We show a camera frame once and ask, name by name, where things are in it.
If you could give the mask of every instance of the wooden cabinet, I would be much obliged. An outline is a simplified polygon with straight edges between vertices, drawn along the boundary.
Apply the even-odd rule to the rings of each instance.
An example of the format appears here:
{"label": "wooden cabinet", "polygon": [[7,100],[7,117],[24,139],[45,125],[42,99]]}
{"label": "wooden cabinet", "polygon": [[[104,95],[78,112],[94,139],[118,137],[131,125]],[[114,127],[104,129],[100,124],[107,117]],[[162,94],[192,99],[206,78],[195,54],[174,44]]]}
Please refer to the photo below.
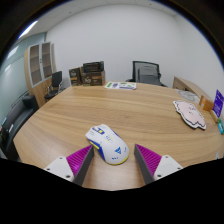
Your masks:
{"label": "wooden cabinet", "polygon": [[174,76],[174,80],[173,80],[173,89],[189,91],[196,94],[199,98],[201,98],[201,96],[204,96],[208,100],[211,100],[210,97],[196,84],[176,76]]}
{"label": "wooden cabinet", "polygon": [[51,84],[53,71],[51,42],[29,46],[24,54],[24,71],[27,89],[35,95],[39,107],[46,101],[47,87]]}
{"label": "wooden cabinet", "polygon": [[179,78],[177,78],[177,77],[174,77],[173,89],[190,91],[189,87],[185,83],[181,82],[181,80]]}

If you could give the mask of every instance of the wall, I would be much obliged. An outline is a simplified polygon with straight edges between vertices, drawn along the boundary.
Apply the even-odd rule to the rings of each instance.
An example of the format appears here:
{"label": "wall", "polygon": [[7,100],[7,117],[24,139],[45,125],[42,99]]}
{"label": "wall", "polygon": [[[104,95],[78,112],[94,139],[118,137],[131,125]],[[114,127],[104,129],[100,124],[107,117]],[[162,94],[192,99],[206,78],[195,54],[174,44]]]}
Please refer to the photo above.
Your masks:
{"label": "wall", "polygon": [[132,78],[132,61],[158,63],[161,81],[172,87],[182,71],[183,44],[174,17],[136,5],[110,5],[80,12],[47,32],[55,47],[64,87],[68,70],[104,61],[107,81]]}
{"label": "wall", "polygon": [[178,76],[194,82],[212,100],[217,89],[224,95],[224,72],[215,51],[194,25],[179,15],[175,19],[184,47],[183,68]]}
{"label": "wall", "polygon": [[24,73],[24,53],[26,49],[30,45],[44,42],[44,40],[45,33],[41,33],[17,42],[11,48],[9,54],[18,47],[16,52],[10,57],[6,56],[2,63],[0,70],[0,121],[10,111],[11,105],[27,91]]}

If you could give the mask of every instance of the conference table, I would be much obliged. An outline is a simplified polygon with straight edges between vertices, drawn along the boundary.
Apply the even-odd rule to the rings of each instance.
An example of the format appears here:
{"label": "conference table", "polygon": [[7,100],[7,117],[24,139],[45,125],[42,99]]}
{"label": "conference table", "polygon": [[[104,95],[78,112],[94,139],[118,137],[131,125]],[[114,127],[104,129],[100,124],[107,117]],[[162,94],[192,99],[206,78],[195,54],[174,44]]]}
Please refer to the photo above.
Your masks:
{"label": "conference table", "polygon": [[224,138],[209,112],[194,103],[206,130],[193,129],[177,113],[176,100],[184,99],[175,89],[150,84],[137,83],[135,90],[71,86],[43,105],[23,125],[14,143],[23,163],[44,169],[59,156],[89,146],[85,134],[93,126],[106,124],[128,145],[129,158],[109,165],[94,149],[82,187],[140,188],[145,182],[134,155],[135,144],[170,155],[183,168],[215,160],[217,152],[223,155]]}

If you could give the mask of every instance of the office chair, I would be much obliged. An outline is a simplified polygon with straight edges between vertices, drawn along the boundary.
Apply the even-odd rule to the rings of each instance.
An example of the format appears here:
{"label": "office chair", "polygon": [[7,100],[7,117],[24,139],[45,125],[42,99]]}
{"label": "office chair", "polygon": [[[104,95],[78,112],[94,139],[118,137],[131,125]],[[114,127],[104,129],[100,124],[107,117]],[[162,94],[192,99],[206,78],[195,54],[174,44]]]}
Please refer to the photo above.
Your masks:
{"label": "office chair", "polygon": [[151,62],[133,61],[132,79],[126,80],[126,82],[139,82],[148,83],[152,85],[164,86],[160,82],[161,74],[159,71],[159,65]]}
{"label": "office chair", "polygon": [[14,137],[25,122],[39,109],[34,95],[22,97],[6,116],[2,125],[0,148],[8,160],[21,162],[14,144]]}
{"label": "office chair", "polygon": [[46,100],[52,99],[54,96],[62,91],[62,71],[55,72],[52,74],[52,83],[47,87],[48,93],[44,96]]}

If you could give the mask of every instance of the gaming mouse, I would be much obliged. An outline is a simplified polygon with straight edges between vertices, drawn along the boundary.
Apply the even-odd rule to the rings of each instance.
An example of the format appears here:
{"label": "gaming mouse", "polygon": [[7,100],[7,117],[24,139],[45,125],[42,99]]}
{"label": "gaming mouse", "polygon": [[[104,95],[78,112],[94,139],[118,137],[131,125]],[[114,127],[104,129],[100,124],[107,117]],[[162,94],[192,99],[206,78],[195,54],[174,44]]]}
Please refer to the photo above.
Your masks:
{"label": "gaming mouse", "polygon": [[129,156],[127,144],[107,125],[92,127],[86,133],[86,137],[106,163],[118,165],[127,160]]}

